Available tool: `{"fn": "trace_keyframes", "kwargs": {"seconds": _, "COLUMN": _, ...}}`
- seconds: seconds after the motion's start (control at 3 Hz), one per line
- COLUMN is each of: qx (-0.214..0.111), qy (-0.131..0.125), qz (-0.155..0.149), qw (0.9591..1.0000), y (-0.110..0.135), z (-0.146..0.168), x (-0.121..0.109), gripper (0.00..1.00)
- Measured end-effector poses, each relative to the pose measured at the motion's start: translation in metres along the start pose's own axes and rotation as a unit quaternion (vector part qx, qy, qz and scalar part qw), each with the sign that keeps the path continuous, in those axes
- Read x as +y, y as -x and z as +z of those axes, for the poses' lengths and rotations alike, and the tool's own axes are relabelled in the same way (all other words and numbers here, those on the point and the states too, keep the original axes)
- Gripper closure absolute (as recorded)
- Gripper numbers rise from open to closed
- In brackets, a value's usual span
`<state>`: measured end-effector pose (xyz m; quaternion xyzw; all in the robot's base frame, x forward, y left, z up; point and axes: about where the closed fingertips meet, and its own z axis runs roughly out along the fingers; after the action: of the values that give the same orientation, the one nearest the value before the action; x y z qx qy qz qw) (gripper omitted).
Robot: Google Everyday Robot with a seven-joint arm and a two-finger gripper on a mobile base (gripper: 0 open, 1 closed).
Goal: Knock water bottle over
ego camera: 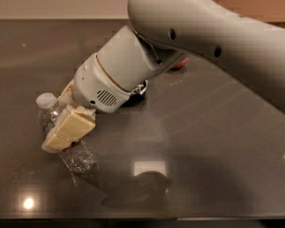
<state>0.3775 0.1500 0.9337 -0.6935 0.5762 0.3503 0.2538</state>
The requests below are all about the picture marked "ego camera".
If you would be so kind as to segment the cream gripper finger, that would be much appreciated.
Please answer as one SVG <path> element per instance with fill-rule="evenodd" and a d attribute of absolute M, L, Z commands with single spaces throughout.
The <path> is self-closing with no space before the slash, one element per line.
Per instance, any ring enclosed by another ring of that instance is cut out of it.
<path fill-rule="evenodd" d="M 67 105 L 71 105 L 73 103 L 72 87 L 73 81 L 70 81 L 62 91 L 61 95 L 58 97 L 58 103 L 61 108 L 64 108 Z"/>
<path fill-rule="evenodd" d="M 54 126 L 46 134 L 42 149 L 49 153 L 59 153 L 92 131 L 96 126 L 96 109 L 67 105 Z"/>

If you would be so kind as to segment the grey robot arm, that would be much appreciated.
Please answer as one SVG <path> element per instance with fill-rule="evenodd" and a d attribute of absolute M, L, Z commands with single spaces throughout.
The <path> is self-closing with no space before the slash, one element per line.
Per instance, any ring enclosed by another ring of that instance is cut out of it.
<path fill-rule="evenodd" d="M 128 0 L 129 25 L 77 69 L 59 97 L 42 95 L 38 106 L 57 106 L 43 150 L 69 149 L 113 113 L 131 91 L 199 56 L 227 71 L 285 113 L 285 29 L 241 16 L 213 0 Z"/>

